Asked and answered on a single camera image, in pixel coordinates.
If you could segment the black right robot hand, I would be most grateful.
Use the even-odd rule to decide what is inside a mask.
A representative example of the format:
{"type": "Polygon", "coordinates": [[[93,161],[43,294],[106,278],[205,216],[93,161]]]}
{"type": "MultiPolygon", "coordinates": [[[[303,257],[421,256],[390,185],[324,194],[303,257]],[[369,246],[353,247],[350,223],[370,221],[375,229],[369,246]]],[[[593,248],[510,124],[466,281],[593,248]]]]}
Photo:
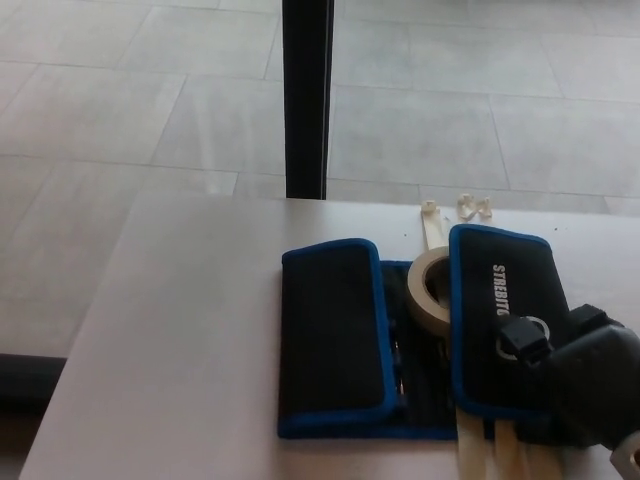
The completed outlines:
{"type": "Polygon", "coordinates": [[[593,305],[565,317],[569,340],[553,345],[526,317],[499,316],[497,339],[516,357],[520,376],[544,414],[516,424],[534,444],[613,451],[639,432],[639,336],[593,305]]]}

